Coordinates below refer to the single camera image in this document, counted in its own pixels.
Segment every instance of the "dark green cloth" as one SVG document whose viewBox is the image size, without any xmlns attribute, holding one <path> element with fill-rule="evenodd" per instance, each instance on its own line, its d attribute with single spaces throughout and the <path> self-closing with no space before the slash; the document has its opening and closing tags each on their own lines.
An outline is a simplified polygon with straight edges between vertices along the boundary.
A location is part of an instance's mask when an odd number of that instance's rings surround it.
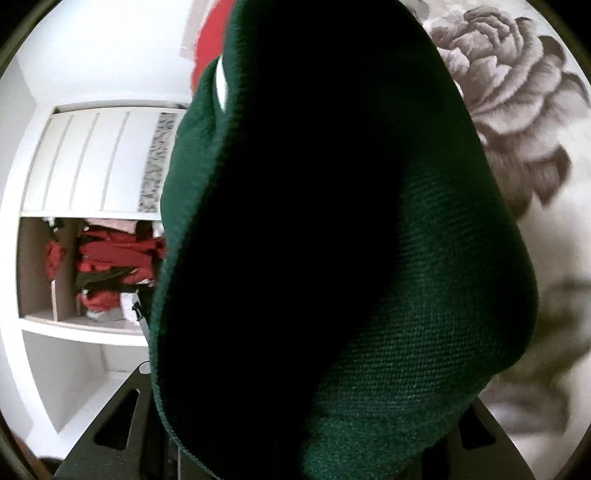
<svg viewBox="0 0 591 480">
<path fill-rule="evenodd" d="M 519 231 L 401 4 L 238 0 L 223 66 L 162 196 L 160 416 L 218 478 L 392 478 L 528 345 Z"/>
</svg>

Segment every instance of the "white shelf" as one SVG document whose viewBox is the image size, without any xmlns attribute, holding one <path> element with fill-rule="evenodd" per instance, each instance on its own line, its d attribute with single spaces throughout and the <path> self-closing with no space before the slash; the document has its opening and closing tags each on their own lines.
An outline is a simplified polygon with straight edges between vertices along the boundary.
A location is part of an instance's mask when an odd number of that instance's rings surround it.
<svg viewBox="0 0 591 480">
<path fill-rule="evenodd" d="M 54 435 L 48 434 L 47 429 L 33 428 L 26 439 L 27 445 L 37 456 L 65 458 L 124 381 L 120 375 L 108 375 L 88 383 L 79 397 L 87 401 L 62 430 Z"/>
<path fill-rule="evenodd" d="M 107 212 L 101 210 L 23 210 L 22 217 L 57 217 L 57 218 L 112 218 L 116 220 L 150 220 L 159 222 L 159 213 L 129 213 L 129 212 Z"/>
<path fill-rule="evenodd" d="M 23 339 L 48 419 L 33 419 L 27 438 L 37 456 L 65 458 L 130 373 L 148 359 L 144 346 L 97 345 L 31 332 L 23 332 Z"/>
<path fill-rule="evenodd" d="M 126 320 L 96 322 L 87 317 L 56 322 L 51 311 L 20 319 L 21 329 L 54 338 L 103 345 L 148 346 L 139 326 Z"/>
</svg>

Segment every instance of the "green fabric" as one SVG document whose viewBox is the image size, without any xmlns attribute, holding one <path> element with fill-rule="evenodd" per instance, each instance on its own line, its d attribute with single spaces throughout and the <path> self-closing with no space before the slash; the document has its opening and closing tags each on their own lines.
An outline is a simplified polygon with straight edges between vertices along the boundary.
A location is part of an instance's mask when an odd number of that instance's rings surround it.
<svg viewBox="0 0 591 480">
<path fill-rule="evenodd" d="M 238 0 L 179 127 L 155 399 L 217 477 L 387 479 L 528 345 L 535 278 L 397 2 Z"/>
</svg>

